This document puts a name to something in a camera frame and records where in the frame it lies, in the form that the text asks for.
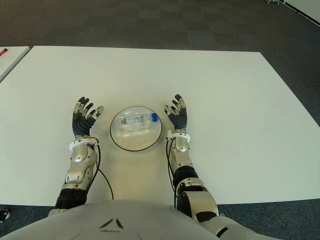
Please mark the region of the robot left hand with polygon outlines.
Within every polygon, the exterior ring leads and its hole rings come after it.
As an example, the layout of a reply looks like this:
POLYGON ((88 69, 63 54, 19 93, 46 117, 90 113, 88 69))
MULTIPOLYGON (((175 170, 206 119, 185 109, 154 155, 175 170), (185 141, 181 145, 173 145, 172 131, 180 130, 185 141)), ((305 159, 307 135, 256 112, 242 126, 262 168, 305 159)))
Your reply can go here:
POLYGON ((89 112, 93 107, 93 103, 89 103, 89 101, 89 98, 82 96, 74 106, 72 113, 72 132, 75 139, 90 136, 92 126, 104 111, 104 107, 101 105, 89 112))

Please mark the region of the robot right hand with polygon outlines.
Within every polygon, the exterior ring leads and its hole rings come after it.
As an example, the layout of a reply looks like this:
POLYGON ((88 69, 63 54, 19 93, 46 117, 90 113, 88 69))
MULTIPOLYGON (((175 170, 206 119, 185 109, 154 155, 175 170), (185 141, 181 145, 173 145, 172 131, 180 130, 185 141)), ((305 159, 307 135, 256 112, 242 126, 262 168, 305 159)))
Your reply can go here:
POLYGON ((164 112, 175 130, 186 130, 188 124, 187 107, 180 94, 174 96, 171 106, 164 106, 164 112))

